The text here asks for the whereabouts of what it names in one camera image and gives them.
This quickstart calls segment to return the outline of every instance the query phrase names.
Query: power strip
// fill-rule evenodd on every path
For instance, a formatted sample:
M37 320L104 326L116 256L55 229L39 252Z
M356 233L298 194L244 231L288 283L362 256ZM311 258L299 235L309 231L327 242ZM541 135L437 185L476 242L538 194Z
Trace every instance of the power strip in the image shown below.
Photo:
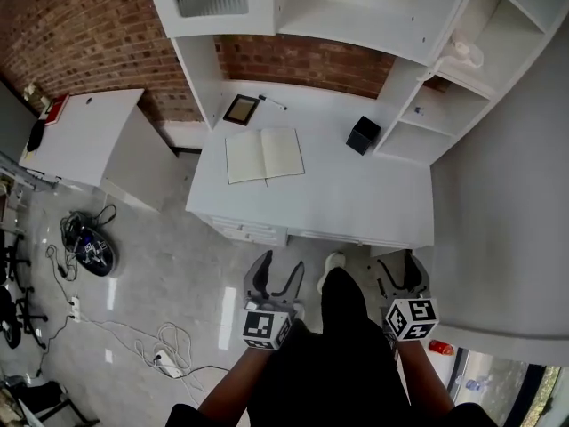
M81 322L81 309L79 308L79 298L71 298L71 316L76 323Z
M180 378L184 375L166 350L159 351L154 357L154 362L160 370L173 379Z

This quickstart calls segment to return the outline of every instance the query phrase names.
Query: person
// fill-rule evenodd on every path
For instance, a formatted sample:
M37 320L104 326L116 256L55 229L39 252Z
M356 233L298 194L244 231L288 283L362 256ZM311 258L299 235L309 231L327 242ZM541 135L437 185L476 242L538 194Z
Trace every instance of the person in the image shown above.
M495 426L478 405L454 406L418 341L397 344L407 398L389 343L344 266L343 254L331 254L317 285L323 333L295 320L280 350L247 349L198 410L174 406L166 427L235 426L245 409L252 427Z

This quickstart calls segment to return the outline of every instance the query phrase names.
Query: gray tile floor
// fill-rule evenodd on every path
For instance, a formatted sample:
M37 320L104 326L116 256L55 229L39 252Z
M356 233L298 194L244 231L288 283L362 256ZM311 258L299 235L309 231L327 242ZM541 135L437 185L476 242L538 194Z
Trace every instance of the gray tile floor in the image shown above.
M36 288L36 308L50 318L46 324L37 323L43 338L52 336L68 314L68 306L53 279L51 263L44 255L45 248L55 244L62 257L61 217L77 209L96 214L105 204L113 203L118 214L106 232L118 249L116 272L112 277L97 278L80 270L75 282L63 282L68 296L78 295L82 313L91 320L113 320L149 334L156 334L165 322L175 323L191 335L193 367L209 364L230 368L236 362L244 345L235 328L227 346L220 338L228 332L228 325L221 324L223 300L231 291L228 288L235 288L235 310L242 306L243 276L269 247L227 240L185 212L197 160L192 155L180 157L188 176L172 192L161 214L132 209L99 191L86 195L61 187L32 196L22 218L28 233L23 253L32 260L32 268L24 270L24 278ZM380 319L378 274L375 266L368 269L369 247L291 238L286 248L274 249L270 286L281 287L295 264L304 261L306 273L300 299L305 305L305 322L313 331L322 328L316 282L323 273L325 257L337 249L347 255L347 270L363 289L370 318ZM395 272L400 269L400 254L388 255L383 261ZM13 297L13 286L10 290ZM155 340L126 327L105 327L131 348L135 340L141 340L147 355L154 356ZM184 341L182 354L186 347ZM9 350L5 340L0 339L0 364L8 375L33 378L40 357L40 350L29 337L24 337L16 350ZM76 404L86 414L98 417L105 427L164 425L174 404L195 405L204 399L204 392L193 386L199 388L201 384L208 392L223 372L206 369L195 375L200 383L193 377L187 378L194 401L180 381L147 368L110 332L88 322L69 321L52 343L44 362L44 378L63 383ZM54 419L46 425L71 423Z

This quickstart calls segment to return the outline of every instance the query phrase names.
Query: white box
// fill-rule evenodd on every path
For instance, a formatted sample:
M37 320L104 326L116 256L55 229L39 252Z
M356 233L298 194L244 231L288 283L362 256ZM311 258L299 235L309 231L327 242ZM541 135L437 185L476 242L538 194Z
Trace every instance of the white box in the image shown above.
M436 299L397 299L386 318L399 342L427 338L438 324Z
M282 311L241 309L241 338L249 348L278 350L291 330L292 321Z

